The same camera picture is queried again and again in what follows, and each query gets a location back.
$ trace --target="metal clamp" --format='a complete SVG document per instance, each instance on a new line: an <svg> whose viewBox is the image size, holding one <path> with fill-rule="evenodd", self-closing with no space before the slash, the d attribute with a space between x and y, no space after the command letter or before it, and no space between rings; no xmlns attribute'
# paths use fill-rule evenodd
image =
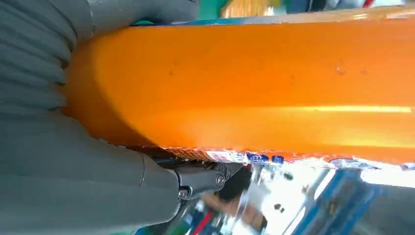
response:
<svg viewBox="0 0 415 235"><path fill-rule="evenodd" d="M174 170L179 178L180 199L190 200L205 192L222 189L226 178L222 172L210 169L182 167Z"/></svg>

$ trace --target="orange plastic surface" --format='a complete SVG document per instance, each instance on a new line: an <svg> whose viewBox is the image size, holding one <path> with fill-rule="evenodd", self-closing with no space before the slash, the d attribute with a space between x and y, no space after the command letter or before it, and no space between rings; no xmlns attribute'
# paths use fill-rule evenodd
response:
<svg viewBox="0 0 415 235"><path fill-rule="evenodd" d="M65 112L114 144L415 162L414 25L131 27L77 50Z"/></svg>

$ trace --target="screw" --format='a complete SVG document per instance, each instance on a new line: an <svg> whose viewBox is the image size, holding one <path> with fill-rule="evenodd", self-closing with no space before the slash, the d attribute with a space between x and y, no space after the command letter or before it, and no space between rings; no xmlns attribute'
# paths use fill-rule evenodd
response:
<svg viewBox="0 0 415 235"><path fill-rule="evenodd" d="M225 177L222 174L218 175L216 177L216 184L218 186L222 186L224 183L225 183Z"/></svg>
<svg viewBox="0 0 415 235"><path fill-rule="evenodd" d="M183 199L183 198L187 197L187 194L188 194L188 192L187 192L186 189L179 190L179 198L180 199Z"/></svg>

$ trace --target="white label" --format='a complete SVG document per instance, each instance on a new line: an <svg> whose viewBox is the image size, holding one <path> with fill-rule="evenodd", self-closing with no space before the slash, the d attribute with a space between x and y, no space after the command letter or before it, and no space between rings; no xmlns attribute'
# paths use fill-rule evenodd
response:
<svg viewBox="0 0 415 235"><path fill-rule="evenodd" d="M227 151L206 151L206 154L216 162L232 162L231 153Z"/></svg>

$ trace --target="red object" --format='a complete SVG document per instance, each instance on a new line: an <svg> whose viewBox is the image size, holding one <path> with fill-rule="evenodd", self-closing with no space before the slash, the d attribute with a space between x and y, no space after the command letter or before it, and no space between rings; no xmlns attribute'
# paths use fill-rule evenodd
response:
<svg viewBox="0 0 415 235"><path fill-rule="evenodd" d="M368 7L370 7L370 6L372 6L372 4L373 4L373 2L374 2L375 0L366 0L365 1L365 3L363 3L363 8L368 8Z"/></svg>
<svg viewBox="0 0 415 235"><path fill-rule="evenodd" d="M206 224L209 222L209 220L212 218L212 212L208 212L205 217L202 219L200 224L196 227L195 231L192 233L192 235L197 235L202 231L202 229L206 226Z"/></svg>

